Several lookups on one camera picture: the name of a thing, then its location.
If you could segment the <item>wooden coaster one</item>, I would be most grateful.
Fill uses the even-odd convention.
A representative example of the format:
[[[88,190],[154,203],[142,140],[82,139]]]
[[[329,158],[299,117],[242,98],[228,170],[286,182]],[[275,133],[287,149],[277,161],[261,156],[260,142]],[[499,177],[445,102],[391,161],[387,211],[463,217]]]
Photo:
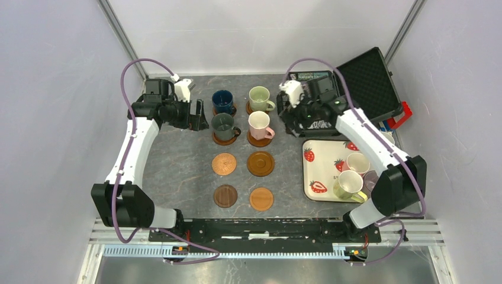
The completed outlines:
[[[218,112],[217,109],[215,107],[213,107],[213,116],[223,114],[223,115],[234,117],[236,112],[237,112],[237,108],[235,106],[231,107],[231,113]]]

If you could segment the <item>light blue mug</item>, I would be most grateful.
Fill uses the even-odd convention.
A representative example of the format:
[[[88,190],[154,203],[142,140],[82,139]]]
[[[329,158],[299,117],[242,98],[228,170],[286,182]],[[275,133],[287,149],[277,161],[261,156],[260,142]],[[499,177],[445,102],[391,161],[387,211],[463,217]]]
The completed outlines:
[[[387,131],[381,131],[381,134],[392,144],[395,145],[395,140],[391,133]]]

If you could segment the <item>dark blue mug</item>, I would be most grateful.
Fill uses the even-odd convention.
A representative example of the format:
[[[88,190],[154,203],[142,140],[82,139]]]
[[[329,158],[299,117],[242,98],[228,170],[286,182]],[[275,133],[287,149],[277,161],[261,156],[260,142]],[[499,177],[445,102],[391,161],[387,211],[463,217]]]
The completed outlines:
[[[226,113],[234,115],[236,107],[234,106],[233,94],[227,90],[219,90],[212,95],[213,110],[215,114]]]

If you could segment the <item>wooden coaster five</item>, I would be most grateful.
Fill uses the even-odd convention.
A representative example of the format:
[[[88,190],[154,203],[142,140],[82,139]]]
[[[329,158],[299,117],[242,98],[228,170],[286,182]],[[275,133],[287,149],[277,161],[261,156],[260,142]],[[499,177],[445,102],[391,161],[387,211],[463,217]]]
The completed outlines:
[[[233,144],[236,140],[237,140],[238,136],[234,136],[232,137],[231,139],[229,140],[220,140],[217,136],[216,136],[216,133],[213,132],[212,133],[212,139],[213,139],[213,142],[215,142],[216,144],[220,145],[220,146],[229,146],[231,144]]]

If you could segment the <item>yellow green mug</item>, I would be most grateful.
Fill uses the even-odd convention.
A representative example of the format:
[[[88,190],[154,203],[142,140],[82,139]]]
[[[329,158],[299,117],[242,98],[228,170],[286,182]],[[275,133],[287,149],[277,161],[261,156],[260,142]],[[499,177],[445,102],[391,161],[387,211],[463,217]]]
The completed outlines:
[[[362,176],[352,170],[341,172],[333,186],[334,194],[339,199],[358,203],[364,203],[368,200],[368,196],[362,191],[362,188]]]

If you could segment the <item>grey green mug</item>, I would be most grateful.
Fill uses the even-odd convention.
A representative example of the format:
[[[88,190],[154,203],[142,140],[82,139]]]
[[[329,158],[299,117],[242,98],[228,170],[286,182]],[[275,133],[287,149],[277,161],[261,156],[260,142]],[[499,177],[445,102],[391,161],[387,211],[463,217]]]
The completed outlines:
[[[223,114],[212,118],[211,127],[220,140],[229,140],[242,133],[241,129],[235,126],[234,118]]]

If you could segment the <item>mauve mug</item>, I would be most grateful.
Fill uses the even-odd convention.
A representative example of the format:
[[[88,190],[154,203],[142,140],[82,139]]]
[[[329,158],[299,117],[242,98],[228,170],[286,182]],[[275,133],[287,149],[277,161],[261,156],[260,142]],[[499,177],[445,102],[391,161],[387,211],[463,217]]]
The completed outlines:
[[[375,187],[377,181],[379,179],[379,176],[377,175],[376,171],[371,170],[365,173],[363,176],[363,191],[365,193],[370,194]]]

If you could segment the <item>orange coaster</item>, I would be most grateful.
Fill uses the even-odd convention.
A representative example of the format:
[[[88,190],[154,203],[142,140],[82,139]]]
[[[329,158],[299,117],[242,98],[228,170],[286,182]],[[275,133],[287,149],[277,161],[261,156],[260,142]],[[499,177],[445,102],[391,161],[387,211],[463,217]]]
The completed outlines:
[[[256,188],[251,192],[249,202],[253,209],[257,211],[267,211],[272,207],[274,197],[269,189]]]

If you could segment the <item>light cork coaster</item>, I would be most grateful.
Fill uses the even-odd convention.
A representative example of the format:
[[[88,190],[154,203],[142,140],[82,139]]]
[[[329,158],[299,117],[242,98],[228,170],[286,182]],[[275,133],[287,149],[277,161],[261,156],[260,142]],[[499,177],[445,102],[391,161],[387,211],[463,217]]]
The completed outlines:
[[[236,169],[237,160],[230,153],[220,153],[212,160],[211,167],[216,174],[226,176]]]

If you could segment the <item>wooden coaster three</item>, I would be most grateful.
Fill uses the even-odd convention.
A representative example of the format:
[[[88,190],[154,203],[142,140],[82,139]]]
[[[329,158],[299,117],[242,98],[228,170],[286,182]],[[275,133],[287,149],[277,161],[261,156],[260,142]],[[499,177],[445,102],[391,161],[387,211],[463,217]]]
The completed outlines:
[[[247,132],[247,136],[246,137],[247,137],[248,142],[252,146],[254,146],[254,147],[265,147],[265,146],[268,146],[272,142],[272,139],[270,139],[270,138],[264,138],[264,139],[261,139],[261,140],[255,139],[251,135],[250,130]]]

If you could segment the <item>dark walnut coaster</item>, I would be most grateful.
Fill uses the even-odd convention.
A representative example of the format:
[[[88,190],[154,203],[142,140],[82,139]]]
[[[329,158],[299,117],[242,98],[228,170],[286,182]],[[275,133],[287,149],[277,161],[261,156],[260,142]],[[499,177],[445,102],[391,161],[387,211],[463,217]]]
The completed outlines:
[[[213,194],[214,202],[221,208],[229,208],[237,201],[237,191],[231,185],[221,185],[217,187]]]

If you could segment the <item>light green mug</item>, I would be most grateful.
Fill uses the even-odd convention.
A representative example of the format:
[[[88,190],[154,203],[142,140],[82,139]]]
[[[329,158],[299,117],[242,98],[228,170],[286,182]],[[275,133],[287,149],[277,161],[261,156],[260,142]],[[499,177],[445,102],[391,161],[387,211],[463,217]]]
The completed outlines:
[[[271,101],[270,91],[263,86],[255,86],[249,91],[249,106],[254,111],[272,111],[276,104]]]

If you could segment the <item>wooden coaster two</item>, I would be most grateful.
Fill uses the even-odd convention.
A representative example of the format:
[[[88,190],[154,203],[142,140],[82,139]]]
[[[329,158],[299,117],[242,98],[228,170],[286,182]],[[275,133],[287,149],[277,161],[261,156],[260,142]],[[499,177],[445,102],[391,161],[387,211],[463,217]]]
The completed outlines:
[[[254,111],[250,106],[250,102],[246,104],[246,112],[250,117],[263,117],[269,114],[269,111]]]

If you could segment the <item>wooden coaster four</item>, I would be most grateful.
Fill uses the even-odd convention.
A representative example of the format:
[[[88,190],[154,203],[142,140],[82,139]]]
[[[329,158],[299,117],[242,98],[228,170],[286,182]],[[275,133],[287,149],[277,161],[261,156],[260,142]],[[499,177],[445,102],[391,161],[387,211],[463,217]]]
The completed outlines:
[[[275,160],[267,151],[256,151],[248,157],[246,165],[252,175],[264,177],[273,172]]]

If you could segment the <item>peach pink mug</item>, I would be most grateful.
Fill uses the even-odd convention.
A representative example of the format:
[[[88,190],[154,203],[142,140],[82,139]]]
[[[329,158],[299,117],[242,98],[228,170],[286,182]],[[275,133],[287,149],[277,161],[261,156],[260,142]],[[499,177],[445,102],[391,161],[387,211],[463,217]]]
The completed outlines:
[[[342,171],[352,170],[363,176],[370,168],[369,160],[362,153],[352,153],[345,158]]]

